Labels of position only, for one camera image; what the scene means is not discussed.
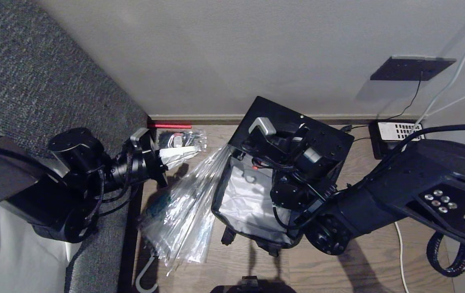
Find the baseboard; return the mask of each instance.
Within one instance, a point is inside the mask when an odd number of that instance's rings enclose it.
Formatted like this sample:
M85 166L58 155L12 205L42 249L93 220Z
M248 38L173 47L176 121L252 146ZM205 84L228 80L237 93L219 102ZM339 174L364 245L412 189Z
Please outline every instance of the baseboard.
M380 119L391 117L394 114L380 115ZM376 120L376 115L372 114L310 114L308 117L322 121L330 125L343 124L369 124ZM156 123L177 123L192 125L235 125L243 119L242 114L223 114L223 115L150 115L153 122ZM404 114L398 119L416 120L419 115Z

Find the power strip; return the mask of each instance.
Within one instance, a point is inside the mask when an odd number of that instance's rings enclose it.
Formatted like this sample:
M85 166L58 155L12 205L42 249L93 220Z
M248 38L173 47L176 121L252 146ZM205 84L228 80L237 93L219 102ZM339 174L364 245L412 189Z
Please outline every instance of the power strip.
M396 122L396 121L385 121L376 120L368 125L368 131L370 132L370 139L372 141L372 149L374 151L374 158L380 160L384 158L391 150L395 148L403 139L410 135L414 123L409 122ZM423 127L417 125L415 128L417 131ZM419 141L424 139L424 135L413 139L413 141Z
M379 128L379 133L383 141L402 141L408 135L415 124L414 123L405 123L405 122L378 122L377 126ZM415 131L421 130L423 127L417 125ZM424 135L421 135L420 138L415 138L412 141L419 141L424 139Z

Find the gray fabric surface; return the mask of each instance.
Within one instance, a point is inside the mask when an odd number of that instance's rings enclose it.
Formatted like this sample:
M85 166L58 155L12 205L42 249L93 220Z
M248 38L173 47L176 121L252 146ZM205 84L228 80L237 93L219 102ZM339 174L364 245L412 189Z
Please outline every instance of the gray fabric surface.
M52 136L83 126L113 156L145 117L41 8L0 0L0 134L49 158ZM127 207L100 220L67 270L65 291L116 291L126 215Z

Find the plastic bag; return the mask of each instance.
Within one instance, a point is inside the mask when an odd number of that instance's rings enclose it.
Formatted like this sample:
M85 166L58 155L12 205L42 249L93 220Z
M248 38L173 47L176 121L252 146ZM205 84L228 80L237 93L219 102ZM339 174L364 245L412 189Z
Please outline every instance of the plastic bag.
M229 146L214 152L147 208L139 230L168 267L206 261L213 229L211 203L229 158Z
M158 148L196 147L199 152L207 150L207 135L203 130L159 131Z
M162 163L164 163L164 165L166 165L169 170L176 166L182 165L182 163L196 156L197 154L198 149L195 146L160 149L158 153L162 159Z

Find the red rod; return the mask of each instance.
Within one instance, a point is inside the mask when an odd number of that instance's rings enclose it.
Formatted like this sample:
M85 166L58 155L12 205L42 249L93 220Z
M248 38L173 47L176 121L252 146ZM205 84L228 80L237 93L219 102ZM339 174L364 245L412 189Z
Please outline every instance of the red rod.
M148 128L173 128L173 129L191 129L188 124L148 124Z

